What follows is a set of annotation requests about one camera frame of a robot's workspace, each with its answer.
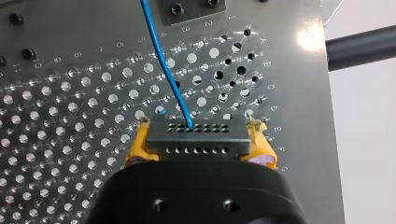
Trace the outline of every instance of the black screw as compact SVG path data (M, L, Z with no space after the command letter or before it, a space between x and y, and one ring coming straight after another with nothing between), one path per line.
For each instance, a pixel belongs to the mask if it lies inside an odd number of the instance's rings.
M9 15L9 21L13 25L23 25L24 24L23 16L21 14L18 14L18 13L12 13L11 15Z
M217 7L219 5L220 0L206 0L206 3L210 7Z
M171 7L171 13L174 16L181 16L184 14L184 8L180 3L174 3Z
M7 64L7 59L4 56L0 56L0 67L4 67Z
M37 58L37 53L34 49L24 49L22 51L22 56L25 60L34 60Z

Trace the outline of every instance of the metal surface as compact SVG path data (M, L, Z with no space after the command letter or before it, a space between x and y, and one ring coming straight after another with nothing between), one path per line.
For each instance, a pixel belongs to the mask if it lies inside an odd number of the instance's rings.
M217 13L224 12L226 7L225 0L219 0L216 6L210 6L207 0L162 0L163 14L168 20L169 24L177 24L183 21L191 21L202 17L207 17ZM177 14L172 11L172 8L182 10L183 12Z
M320 0L324 26L329 24L332 16L337 12L343 2L344 0Z
M173 26L150 3L191 114L266 120L308 219L344 223L319 1L230 0L225 13ZM137 120L181 113L138 1L26 1L1 18L14 12L23 26L0 20L0 221L82 223Z
M183 119L157 117L148 133L148 152L166 160L235 160L248 154L250 137L246 119L195 119L186 128Z

